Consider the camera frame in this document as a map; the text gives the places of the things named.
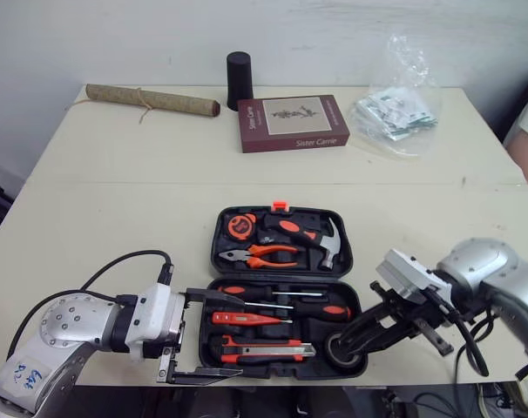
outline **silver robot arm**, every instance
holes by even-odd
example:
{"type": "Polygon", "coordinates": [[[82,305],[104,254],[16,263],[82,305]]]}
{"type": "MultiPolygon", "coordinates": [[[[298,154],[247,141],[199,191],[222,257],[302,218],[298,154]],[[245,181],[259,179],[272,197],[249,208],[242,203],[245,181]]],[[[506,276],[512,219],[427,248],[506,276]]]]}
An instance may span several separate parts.
{"type": "MultiPolygon", "coordinates": [[[[528,262],[504,242],[469,239],[430,270],[415,257],[390,250],[377,272],[391,285],[371,288],[382,303],[358,315],[342,332],[330,335],[326,353],[337,367],[352,368],[368,353],[391,347],[403,338],[424,335],[441,355],[453,347],[437,334],[441,325],[456,325],[477,362],[477,371],[488,375],[482,355],[465,322],[489,310],[500,316],[524,344],[528,354],[528,262]],[[385,328],[381,319],[395,324],[385,328]]],[[[522,379],[528,366],[517,374],[522,379]]]]}
{"type": "Polygon", "coordinates": [[[454,247],[437,269],[451,277],[454,299],[462,305],[486,301],[528,354],[527,261],[504,242],[469,239],[454,247]]]}
{"type": "Polygon", "coordinates": [[[54,302],[0,372],[0,417],[54,416],[96,350],[110,351],[119,306],[87,294],[54,302]]]}
{"type": "Polygon", "coordinates": [[[37,333],[1,369],[0,418],[56,416],[97,350],[129,353],[133,361],[161,357],[159,382],[209,384],[242,372],[205,367],[178,372],[174,360],[189,300],[220,306],[242,306],[242,300],[204,289],[174,293],[160,283],[138,296],[122,295],[116,300],[73,293],[50,305],[37,333]]]}

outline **plastic bag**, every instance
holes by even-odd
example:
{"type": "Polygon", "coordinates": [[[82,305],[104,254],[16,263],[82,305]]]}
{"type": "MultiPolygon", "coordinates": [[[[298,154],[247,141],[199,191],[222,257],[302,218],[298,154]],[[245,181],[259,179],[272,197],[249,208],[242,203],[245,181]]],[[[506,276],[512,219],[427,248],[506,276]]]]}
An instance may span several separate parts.
{"type": "Polygon", "coordinates": [[[401,156],[426,152],[435,137],[440,88],[423,52],[392,36],[367,97],[356,100],[351,124],[374,145],[401,156]]]}

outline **book cover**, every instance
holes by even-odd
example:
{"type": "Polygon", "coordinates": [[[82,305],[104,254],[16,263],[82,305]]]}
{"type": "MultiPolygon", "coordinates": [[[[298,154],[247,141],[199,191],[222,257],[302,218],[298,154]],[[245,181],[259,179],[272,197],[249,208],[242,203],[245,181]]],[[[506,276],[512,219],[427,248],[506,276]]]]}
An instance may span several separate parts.
{"type": "Polygon", "coordinates": [[[343,146],[349,129],[334,96],[239,100],[243,152],[343,146]]]}

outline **white table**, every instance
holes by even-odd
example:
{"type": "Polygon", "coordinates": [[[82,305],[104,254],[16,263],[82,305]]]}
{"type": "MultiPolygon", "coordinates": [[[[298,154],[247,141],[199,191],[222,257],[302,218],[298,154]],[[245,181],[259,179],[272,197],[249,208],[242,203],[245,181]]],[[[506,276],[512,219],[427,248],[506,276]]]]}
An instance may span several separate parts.
{"type": "MultiPolygon", "coordinates": [[[[218,87],[153,87],[224,103],[218,87]]],[[[364,94],[358,88],[260,88],[259,97],[335,94],[343,110],[364,94]]],[[[396,160],[361,145],[241,154],[236,113],[215,118],[113,104],[74,106],[0,229],[0,367],[28,309],[46,294],[79,287],[106,261],[146,248],[168,251],[173,289],[206,287],[210,243],[221,209],[266,205],[328,208],[345,222],[355,257],[342,280],[362,308],[378,303],[369,290],[376,265],[396,247],[434,266],[461,239],[506,240],[528,259],[528,185],[459,89],[443,91],[437,146],[424,158],[396,160]]],[[[100,278],[93,290],[137,293],[157,277],[160,260],[130,260],[100,278]]],[[[179,368],[198,363],[200,306],[186,311],[179,368]]],[[[37,329],[37,318],[27,335],[37,329]]],[[[441,334],[455,347],[454,328],[441,334]]],[[[491,370],[483,379],[463,361],[460,381],[505,381],[527,362],[522,346],[501,325],[481,349],[491,370]]],[[[441,358],[423,337],[369,357],[360,377],[337,381],[233,379],[224,385],[398,385],[444,383],[453,355],[441,358]]],[[[79,383],[155,384],[157,361],[132,364],[126,354],[95,354],[79,383]]]]}

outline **tool case lid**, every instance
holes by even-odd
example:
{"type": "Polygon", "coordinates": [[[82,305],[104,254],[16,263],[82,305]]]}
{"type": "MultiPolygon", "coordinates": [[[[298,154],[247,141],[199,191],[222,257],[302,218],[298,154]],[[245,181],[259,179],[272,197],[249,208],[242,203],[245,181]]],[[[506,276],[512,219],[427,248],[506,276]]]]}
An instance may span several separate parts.
{"type": "Polygon", "coordinates": [[[343,225],[342,217],[333,211],[314,209],[307,207],[289,207],[285,202],[274,203],[272,206],[230,206],[220,212],[217,218],[215,232],[212,239],[212,250],[210,254],[213,267],[221,274],[229,278],[244,280],[261,280],[276,277],[289,276],[290,279],[300,278],[305,281],[331,281],[338,280],[347,274],[353,266],[353,255],[349,245],[349,239],[343,225]],[[245,240],[237,240],[227,233],[229,220],[236,215],[253,214],[250,219],[255,218],[255,231],[251,237],[245,240]],[[297,239],[288,237],[283,233],[278,233],[271,229],[264,228],[264,219],[267,216],[278,216],[284,219],[295,219],[299,225],[304,226],[309,231],[317,231],[332,235],[332,227],[329,219],[335,224],[340,236],[340,251],[334,256],[331,270],[319,267],[320,261],[325,256],[325,250],[317,246],[306,246],[297,239]],[[264,242],[267,232],[271,232],[275,237],[283,239],[282,242],[264,242]],[[230,261],[220,257],[220,253],[230,250],[246,250],[251,245],[288,245],[295,246],[300,250],[298,257],[305,259],[306,264],[299,263],[297,267],[259,267],[251,268],[242,261],[230,261]]]}

